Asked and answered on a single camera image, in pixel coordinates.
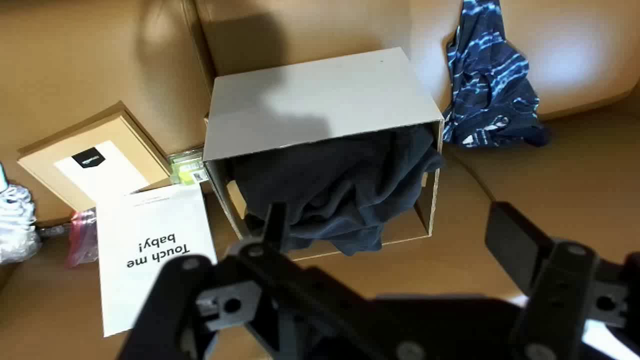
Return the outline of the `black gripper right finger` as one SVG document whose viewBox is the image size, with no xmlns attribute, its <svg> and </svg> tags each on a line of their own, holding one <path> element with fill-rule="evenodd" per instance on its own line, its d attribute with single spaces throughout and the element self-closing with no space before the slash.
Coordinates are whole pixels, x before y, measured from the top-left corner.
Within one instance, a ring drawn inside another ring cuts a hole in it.
<svg viewBox="0 0 640 360">
<path fill-rule="evenodd" d="M 589 319 L 640 351 L 640 251 L 606 259 L 550 238 L 510 202 L 490 205 L 485 244 L 529 298 L 510 329 L 517 360 L 606 360 L 583 340 Z"/>
</svg>

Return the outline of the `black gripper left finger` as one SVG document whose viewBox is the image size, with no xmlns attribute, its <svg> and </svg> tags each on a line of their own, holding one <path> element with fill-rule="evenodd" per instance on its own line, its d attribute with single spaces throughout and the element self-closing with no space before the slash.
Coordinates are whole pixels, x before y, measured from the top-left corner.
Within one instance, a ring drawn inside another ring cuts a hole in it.
<svg viewBox="0 0 640 360">
<path fill-rule="evenodd" d="M 286 205 L 274 204 L 262 235 L 219 264 L 197 254 L 166 262 L 118 360 L 206 360 L 233 328 L 247 328 L 274 360 L 374 360 L 370 302 L 288 259 L 286 239 Z"/>
</svg>

